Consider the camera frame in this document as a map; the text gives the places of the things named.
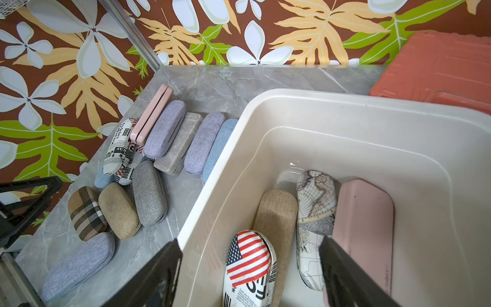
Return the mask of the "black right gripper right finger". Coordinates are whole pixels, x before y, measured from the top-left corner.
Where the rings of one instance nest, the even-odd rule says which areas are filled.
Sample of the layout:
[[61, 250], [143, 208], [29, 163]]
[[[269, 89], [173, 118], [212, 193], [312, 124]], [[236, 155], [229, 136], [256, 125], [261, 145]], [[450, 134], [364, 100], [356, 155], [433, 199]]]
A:
[[398, 306], [333, 239], [323, 238], [319, 255], [329, 306]]

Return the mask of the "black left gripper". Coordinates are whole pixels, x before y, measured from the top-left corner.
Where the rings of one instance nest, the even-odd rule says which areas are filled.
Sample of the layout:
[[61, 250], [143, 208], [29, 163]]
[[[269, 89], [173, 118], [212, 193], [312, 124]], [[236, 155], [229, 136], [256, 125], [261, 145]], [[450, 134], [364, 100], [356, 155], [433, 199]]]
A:
[[62, 181], [54, 177], [29, 179], [1, 184], [1, 193], [22, 191], [45, 186], [46, 190], [34, 198], [10, 205], [1, 202], [1, 247], [9, 248], [51, 204], [52, 197], [62, 188]]

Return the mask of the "tan fabric glasses case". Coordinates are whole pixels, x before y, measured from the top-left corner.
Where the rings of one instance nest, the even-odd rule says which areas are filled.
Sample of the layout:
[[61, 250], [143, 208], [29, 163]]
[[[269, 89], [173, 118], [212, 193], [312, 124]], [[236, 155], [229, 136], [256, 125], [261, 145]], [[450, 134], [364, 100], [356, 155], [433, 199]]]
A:
[[299, 206], [296, 198], [281, 189], [266, 191], [260, 200], [253, 230], [261, 233], [276, 254], [272, 306], [279, 306], [294, 241]]

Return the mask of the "world map print glasses case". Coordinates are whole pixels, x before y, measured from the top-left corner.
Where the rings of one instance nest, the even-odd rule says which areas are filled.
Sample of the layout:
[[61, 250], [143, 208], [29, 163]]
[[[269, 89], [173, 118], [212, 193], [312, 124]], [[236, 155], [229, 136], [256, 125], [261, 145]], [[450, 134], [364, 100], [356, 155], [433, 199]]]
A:
[[337, 209], [335, 184], [328, 174], [308, 170], [300, 174], [296, 191], [297, 268], [308, 288], [321, 291], [324, 280], [319, 248], [323, 238], [333, 233]]

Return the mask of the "cream plastic storage box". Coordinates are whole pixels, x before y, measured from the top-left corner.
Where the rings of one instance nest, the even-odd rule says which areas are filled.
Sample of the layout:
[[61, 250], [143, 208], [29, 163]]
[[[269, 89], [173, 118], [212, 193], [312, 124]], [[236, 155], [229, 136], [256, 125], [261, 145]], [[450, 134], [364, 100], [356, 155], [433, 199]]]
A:
[[179, 236], [175, 306], [220, 306], [228, 249], [264, 192], [304, 170], [360, 178], [395, 205], [392, 298], [490, 305], [490, 116], [389, 98], [276, 89], [241, 114]]

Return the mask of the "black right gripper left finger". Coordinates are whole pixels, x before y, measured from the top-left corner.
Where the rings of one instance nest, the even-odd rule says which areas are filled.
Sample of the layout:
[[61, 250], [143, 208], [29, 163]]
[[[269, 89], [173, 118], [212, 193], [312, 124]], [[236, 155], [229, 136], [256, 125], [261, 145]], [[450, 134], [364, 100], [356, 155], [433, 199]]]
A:
[[168, 242], [104, 306], [172, 306], [182, 257], [178, 240]]

